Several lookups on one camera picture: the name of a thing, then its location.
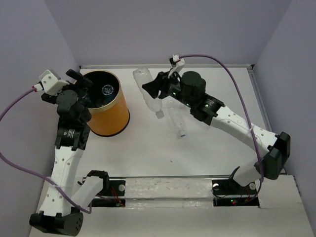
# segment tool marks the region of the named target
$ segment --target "orange cylindrical container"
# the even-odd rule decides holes
[[[88,122],[91,130],[103,137],[111,137],[122,132],[129,123],[129,111],[119,79],[110,72],[97,70],[84,74],[93,82],[88,90]]]

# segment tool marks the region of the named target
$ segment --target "bottle inside bin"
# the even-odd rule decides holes
[[[162,111],[162,101],[158,98],[154,99],[152,98],[143,88],[142,85],[146,84],[148,82],[153,81],[153,77],[150,73],[150,71],[147,68],[139,68],[135,71],[133,71],[133,76],[136,81],[136,84],[143,94],[143,98],[146,102],[146,105],[148,108],[156,113],[156,116],[158,119],[161,119],[164,117],[163,111]]]

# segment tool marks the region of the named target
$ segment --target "gold rim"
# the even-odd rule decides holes
[[[93,70],[93,71],[87,72],[87,73],[85,73],[83,75],[87,75],[87,74],[92,73],[92,72],[106,72],[106,73],[112,74],[118,80],[118,85],[119,85],[118,94],[116,95],[114,100],[112,100],[109,104],[107,104],[105,106],[102,106],[102,107],[99,107],[99,108],[91,108],[91,109],[89,109],[90,113],[94,114],[94,113],[103,112],[103,111],[106,111],[106,110],[112,108],[116,104],[116,102],[121,98],[123,92],[122,92],[122,87],[120,85],[120,81],[119,81],[118,77],[115,74],[113,74],[113,73],[111,73],[109,71],[106,71],[106,70]]]

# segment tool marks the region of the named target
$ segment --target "clear plastic bottle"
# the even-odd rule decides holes
[[[166,108],[170,116],[172,126],[177,132],[179,137],[185,137],[183,117],[179,111],[179,106],[174,99],[169,99],[166,102]]]
[[[143,88],[142,85],[153,81],[153,77],[147,68],[139,68],[133,71],[134,79],[137,83],[139,90],[143,94],[143,98],[148,108],[156,113],[158,119],[163,118],[162,101],[158,98],[153,99]]]

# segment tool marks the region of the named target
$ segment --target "white table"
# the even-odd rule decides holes
[[[116,74],[121,81],[131,114],[130,124],[115,137],[103,138],[90,133],[78,167],[78,179],[95,169],[105,170],[110,176],[122,177],[229,175],[237,166],[255,158],[254,151],[247,146],[220,130],[196,121],[188,111],[182,112],[187,137],[177,139],[168,119],[157,119],[147,108],[132,77],[134,68],[107,70]],[[167,70],[150,69],[153,76]],[[244,116],[233,83],[223,69],[186,68],[184,71],[200,73],[207,82],[208,94]],[[252,122],[265,128],[246,68],[232,68],[231,71]],[[157,183],[153,182],[150,179],[127,179],[126,195],[130,199],[126,201],[126,207],[94,208],[91,215],[84,215],[78,237],[313,236],[291,176],[280,176],[276,181],[264,182],[259,194],[261,208],[213,207],[210,188],[196,187],[208,183],[211,185],[210,179],[186,179],[184,182],[197,188],[193,193],[192,189],[176,191],[179,182],[170,179],[165,184],[159,184],[165,185],[159,187],[159,196],[156,192]],[[43,188],[41,200],[46,189],[47,184]],[[175,200],[175,192],[183,197],[191,192],[190,198],[203,200]],[[139,197],[157,197],[157,200],[138,201]],[[46,235],[32,228],[30,237],[41,236],[55,235]]]

